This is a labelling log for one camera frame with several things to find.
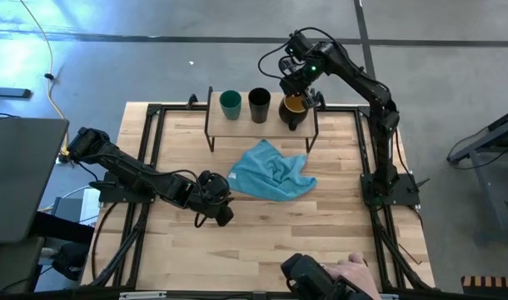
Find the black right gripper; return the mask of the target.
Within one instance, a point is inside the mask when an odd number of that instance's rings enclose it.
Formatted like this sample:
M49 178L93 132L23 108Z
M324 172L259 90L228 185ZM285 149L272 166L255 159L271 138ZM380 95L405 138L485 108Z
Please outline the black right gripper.
M283 57L278 62L283 74L280 87L286 96L302 93L305 109L316 107L316 90L309 88L319 78L319 67L304 62L295 62L292 57Z

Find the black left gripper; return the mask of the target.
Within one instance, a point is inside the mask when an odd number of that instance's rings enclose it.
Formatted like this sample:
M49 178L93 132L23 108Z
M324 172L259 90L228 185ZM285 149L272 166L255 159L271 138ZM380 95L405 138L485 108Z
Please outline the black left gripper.
M226 226L234 217L229 203L231 192L228 181L220 174L203 171L197 182L193 210L197 213L194 226L200 228L208 218L217 221L219 227Z

